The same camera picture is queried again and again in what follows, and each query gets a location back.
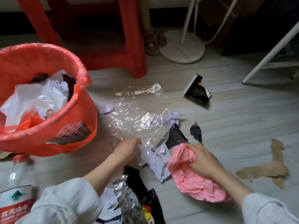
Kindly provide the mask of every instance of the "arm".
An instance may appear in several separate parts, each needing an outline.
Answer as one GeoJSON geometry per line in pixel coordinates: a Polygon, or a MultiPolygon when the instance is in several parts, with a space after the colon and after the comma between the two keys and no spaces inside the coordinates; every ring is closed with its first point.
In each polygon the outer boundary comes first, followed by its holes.
{"type": "Polygon", "coordinates": [[[201,176],[218,182],[242,208],[246,224],[299,224],[281,201],[254,193],[231,172],[224,169],[219,160],[202,145],[188,144],[196,161],[190,167],[201,176]]]}
{"type": "Polygon", "coordinates": [[[140,139],[124,139],[113,154],[83,178],[47,187],[31,212],[16,224],[92,224],[103,208],[99,196],[114,173],[136,156],[138,143],[140,139]]]}

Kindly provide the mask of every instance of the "transparent plastic bottle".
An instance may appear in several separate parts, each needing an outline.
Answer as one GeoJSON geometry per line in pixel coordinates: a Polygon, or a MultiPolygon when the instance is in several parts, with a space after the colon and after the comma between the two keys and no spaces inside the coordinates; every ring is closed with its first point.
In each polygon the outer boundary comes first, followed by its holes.
{"type": "Polygon", "coordinates": [[[26,154],[16,155],[0,188],[0,224],[13,224],[28,214],[38,193],[37,173],[33,160],[26,154]]]}

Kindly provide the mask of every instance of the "bottle label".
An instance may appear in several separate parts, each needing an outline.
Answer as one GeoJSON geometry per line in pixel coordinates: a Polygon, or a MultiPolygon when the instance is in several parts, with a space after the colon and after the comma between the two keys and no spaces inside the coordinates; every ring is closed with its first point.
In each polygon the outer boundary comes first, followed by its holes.
{"type": "Polygon", "coordinates": [[[31,210],[35,198],[32,185],[20,186],[0,194],[0,224],[13,224],[31,210]]]}

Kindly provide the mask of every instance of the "red plastic stool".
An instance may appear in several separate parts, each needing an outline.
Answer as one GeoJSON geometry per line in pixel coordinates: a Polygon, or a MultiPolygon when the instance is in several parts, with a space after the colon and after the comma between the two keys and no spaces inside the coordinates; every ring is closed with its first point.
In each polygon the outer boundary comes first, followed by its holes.
{"type": "MultiPolygon", "coordinates": [[[[57,37],[40,0],[17,0],[33,25],[39,38],[50,44],[63,46],[57,37]]],[[[88,70],[126,68],[134,78],[146,74],[144,42],[138,23],[137,0],[114,0],[112,4],[71,5],[67,0],[47,0],[53,15],[54,28],[62,38],[79,34],[75,19],[90,13],[121,15],[126,46],[117,51],[104,53],[76,53],[88,70]]]]}

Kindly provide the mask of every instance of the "light denim sleeve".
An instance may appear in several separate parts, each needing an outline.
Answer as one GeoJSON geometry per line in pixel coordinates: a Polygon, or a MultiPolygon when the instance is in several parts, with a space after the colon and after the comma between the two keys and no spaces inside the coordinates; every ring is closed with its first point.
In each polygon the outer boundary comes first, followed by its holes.
{"type": "Polygon", "coordinates": [[[299,224],[284,203],[259,193],[245,197],[242,213],[245,224],[299,224]]]}
{"type": "Polygon", "coordinates": [[[47,187],[31,212],[15,224],[92,224],[103,204],[92,185],[75,178],[47,187]]]}

